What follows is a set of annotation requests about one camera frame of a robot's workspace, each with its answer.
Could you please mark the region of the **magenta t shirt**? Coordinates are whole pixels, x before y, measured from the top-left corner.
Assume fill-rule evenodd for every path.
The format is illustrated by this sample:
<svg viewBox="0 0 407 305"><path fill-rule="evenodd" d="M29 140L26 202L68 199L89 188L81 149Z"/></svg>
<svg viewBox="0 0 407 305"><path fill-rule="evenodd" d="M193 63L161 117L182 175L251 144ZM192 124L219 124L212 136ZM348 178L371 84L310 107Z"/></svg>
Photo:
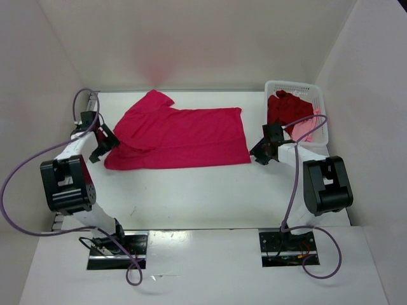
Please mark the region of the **magenta t shirt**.
<svg viewBox="0 0 407 305"><path fill-rule="evenodd" d="M120 144L108 170L175 169L250 163L241 108L176 109L151 90L129 108L113 133Z"/></svg>

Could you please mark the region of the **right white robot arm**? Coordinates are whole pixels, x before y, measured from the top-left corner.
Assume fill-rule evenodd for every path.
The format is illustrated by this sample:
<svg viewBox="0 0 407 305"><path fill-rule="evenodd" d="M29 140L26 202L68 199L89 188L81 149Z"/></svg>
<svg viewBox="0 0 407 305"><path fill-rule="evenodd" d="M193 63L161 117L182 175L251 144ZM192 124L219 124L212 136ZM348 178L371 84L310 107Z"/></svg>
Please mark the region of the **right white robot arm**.
<svg viewBox="0 0 407 305"><path fill-rule="evenodd" d="M286 214L280 225L279 243L292 250L301 234L315 227L314 218L350 207L354 196L344 160L323 156L284 138L278 123L262 126L263 138L250 150L255 162L276 161L294 168L294 185Z"/></svg>

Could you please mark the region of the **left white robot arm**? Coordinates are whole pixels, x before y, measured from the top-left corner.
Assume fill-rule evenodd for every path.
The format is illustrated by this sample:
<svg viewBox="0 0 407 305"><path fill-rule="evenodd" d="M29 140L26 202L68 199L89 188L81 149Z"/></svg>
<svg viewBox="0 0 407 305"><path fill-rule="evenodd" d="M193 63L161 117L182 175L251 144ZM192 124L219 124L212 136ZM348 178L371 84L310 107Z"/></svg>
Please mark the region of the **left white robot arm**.
<svg viewBox="0 0 407 305"><path fill-rule="evenodd" d="M87 163L96 163L120 141L95 111L81 113L71 142L53 160L40 165L46 201L52 212L72 217L89 227L97 248L122 253L127 238L119 221L97 203L96 188Z"/></svg>

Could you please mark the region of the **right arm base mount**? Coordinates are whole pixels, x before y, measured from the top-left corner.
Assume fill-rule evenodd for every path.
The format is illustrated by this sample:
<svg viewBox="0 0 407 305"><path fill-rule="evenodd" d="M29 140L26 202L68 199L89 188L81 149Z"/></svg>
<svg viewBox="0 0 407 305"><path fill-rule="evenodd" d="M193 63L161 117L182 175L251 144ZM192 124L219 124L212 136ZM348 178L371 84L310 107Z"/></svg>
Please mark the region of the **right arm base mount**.
<svg viewBox="0 0 407 305"><path fill-rule="evenodd" d="M261 262L264 268L319 265L314 234L294 235L280 229L259 230Z"/></svg>

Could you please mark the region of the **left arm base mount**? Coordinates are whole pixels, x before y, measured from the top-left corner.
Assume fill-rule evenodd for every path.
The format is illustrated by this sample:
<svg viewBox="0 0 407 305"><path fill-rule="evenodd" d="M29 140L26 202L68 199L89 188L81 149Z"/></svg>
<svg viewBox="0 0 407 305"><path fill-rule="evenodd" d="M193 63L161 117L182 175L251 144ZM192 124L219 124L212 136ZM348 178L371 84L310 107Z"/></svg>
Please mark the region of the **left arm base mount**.
<svg viewBox="0 0 407 305"><path fill-rule="evenodd" d="M138 261L142 270L146 268L148 247L147 231L125 231L123 248ZM99 245L94 239L81 236L78 241L88 249L87 270L124 270L132 263L130 257L111 240Z"/></svg>

